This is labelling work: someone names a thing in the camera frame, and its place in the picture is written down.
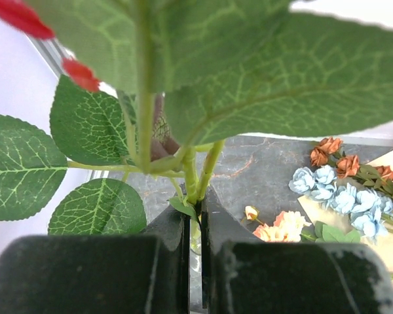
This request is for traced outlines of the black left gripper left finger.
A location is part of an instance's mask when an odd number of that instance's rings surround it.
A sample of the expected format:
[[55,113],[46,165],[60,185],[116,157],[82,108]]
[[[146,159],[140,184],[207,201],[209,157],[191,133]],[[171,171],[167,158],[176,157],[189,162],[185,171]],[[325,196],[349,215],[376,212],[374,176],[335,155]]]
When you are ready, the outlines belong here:
[[0,256],[0,313],[188,313],[189,217],[135,235],[33,235]]

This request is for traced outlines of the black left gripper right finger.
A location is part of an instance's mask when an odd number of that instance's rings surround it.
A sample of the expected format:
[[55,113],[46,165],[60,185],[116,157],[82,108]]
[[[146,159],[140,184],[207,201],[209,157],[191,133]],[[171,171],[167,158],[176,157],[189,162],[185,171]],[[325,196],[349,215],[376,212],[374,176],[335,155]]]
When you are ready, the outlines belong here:
[[209,313],[393,313],[390,275],[368,246],[261,241],[212,188],[201,211]]

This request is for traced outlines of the peach rose stem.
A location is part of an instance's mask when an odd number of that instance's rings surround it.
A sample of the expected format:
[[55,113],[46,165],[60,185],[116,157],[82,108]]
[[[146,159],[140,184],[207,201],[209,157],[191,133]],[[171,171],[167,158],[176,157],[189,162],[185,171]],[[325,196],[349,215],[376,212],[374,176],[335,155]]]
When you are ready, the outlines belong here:
[[323,222],[312,224],[307,222],[300,212],[282,211],[273,222],[272,226],[258,219],[259,211],[247,205],[244,208],[243,220],[258,223],[252,234],[264,242],[298,243],[302,240],[326,243],[359,243],[360,233],[351,230],[344,233],[339,228]]

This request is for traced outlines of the brown rose stem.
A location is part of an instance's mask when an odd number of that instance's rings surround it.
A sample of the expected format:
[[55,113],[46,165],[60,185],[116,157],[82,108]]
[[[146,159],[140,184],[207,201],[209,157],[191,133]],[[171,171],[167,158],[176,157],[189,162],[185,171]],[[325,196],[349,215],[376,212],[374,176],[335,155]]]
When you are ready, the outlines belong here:
[[372,188],[393,200],[393,167],[390,164],[363,164],[358,155],[346,154],[340,138],[325,137],[310,153],[310,163],[336,169],[338,179],[352,179],[366,188]]

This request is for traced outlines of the orange wrapping paper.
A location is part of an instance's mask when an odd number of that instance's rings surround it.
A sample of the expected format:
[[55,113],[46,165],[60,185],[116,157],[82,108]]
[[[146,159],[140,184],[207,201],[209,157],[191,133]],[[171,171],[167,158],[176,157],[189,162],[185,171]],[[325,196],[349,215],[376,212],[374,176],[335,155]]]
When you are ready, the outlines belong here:
[[393,278],[393,151],[362,164],[338,150],[314,171],[297,169],[293,179],[314,225],[308,240],[369,245]]

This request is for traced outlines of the pink rose stem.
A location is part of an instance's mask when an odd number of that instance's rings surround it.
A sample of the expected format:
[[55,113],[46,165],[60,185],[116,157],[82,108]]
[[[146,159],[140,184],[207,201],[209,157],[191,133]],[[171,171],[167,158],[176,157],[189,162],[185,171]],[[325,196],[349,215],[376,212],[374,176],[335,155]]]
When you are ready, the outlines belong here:
[[0,1],[0,20],[74,53],[50,133],[0,115],[0,221],[36,215],[69,168],[183,179],[201,219],[224,142],[393,120],[393,31],[289,1]]

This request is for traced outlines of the small clear glass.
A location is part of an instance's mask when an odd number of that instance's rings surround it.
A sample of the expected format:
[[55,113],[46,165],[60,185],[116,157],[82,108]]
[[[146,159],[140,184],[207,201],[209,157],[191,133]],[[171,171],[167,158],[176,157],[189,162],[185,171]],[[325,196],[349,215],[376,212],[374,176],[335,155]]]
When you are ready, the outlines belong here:
[[200,226],[195,220],[190,221],[190,269],[191,277],[202,277],[202,244]]

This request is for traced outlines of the light blue flower stem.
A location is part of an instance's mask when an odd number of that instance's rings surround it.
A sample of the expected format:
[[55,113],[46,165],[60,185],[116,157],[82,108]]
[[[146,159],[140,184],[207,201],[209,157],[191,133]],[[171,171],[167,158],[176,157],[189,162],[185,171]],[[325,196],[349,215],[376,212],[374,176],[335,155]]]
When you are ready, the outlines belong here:
[[315,171],[300,167],[288,186],[322,209],[346,218],[361,237],[374,243],[379,236],[393,233],[393,200],[352,179],[338,179],[332,166],[321,166]]

